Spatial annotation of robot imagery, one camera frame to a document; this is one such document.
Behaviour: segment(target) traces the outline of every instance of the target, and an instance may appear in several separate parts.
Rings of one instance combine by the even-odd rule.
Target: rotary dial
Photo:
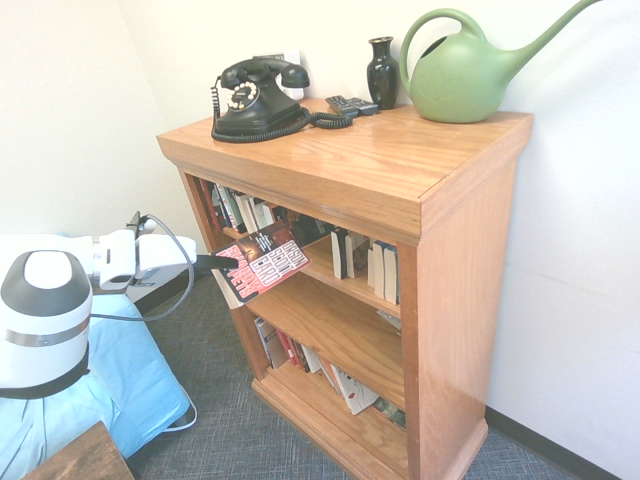
[[[260,96],[260,89],[252,82],[243,82],[233,89],[227,101],[230,110],[240,111],[249,108]]]

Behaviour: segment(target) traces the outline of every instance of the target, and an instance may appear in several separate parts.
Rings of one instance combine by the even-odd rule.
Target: coiled telephone cord
[[[339,128],[346,128],[353,124],[353,118],[346,115],[334,115],[331,113],[316,112],[311,113],[304,107],[301,107],[302,117],[289,125],[288,127],[274,130],[273,132],[260,133],[257,135],[222,135],[216,132],[216,119],[220,118],[220,97],[218,95],[218,82],[220,77],[216,79],[216,83],[211,87],[211,98],[213,100],[213,128],[211,129],[211,136],[214,140],[228,143],[254,143],[264,142],[266,140],[272,140],[278,137],[284,137],[285,135],[291,135],[292,133],[299,132],[307,125],[311,124],[314,127],[325,128],[329,130],[336,130]]]

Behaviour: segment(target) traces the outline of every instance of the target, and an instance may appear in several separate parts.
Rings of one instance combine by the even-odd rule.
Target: carpet floor
[[[156,314],[174,300],[149,312]],[[251,389],[253,376],[212,277],[185,304],[148,323],[198,410],[195,425],[163,433],[129,458],[141,480],[347,480],[310,440]],[[574,477],[490,429],[465,480],[572,480]]]

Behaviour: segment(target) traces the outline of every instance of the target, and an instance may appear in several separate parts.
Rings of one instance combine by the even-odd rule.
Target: blue fabric
[[[91,311],[140,317],[126,295],[96,296]],[[189,407],[144,322],[91,318],[89,370],[44,399],[0,398],[1,480],[22,478],[99,420],[129,457]]]

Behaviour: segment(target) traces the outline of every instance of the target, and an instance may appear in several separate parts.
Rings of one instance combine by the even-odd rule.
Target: remote control
[[[359,115],[373,115],[378,111],[378,105],[357,97],[346,99],[342,95],[334,95],[333,97],[327,97],[325,100],[331,110],[351,118]]]

